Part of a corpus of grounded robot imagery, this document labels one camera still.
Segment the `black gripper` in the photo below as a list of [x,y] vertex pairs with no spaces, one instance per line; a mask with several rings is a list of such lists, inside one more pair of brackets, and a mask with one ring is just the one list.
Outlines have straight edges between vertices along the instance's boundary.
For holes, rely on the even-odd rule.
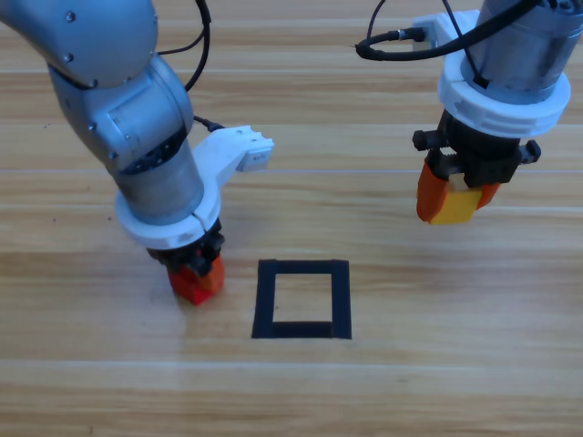
[[168,269],[169,283],[179,296],[193,295],[193,273],[200,276],[200,286],[206,291],[220,291],[225,281],[225,267],[220,255],[225,242],[222,225],[213,226],[196,241],[177,249],[147,249],[151,258]]
[[449,178],[464,176],[469,187],[481,187],[476,210],[488,205],[501,184],[506,184],[521,165],[535,163],[541,148],[534,140],[522,145],[518,138],[496,137],[475,130],[454,118],[442,114],[436,130],[417,130],[414,147],[427,153],[418,179],[416,213],[429,224],[453,224],[447,211]]

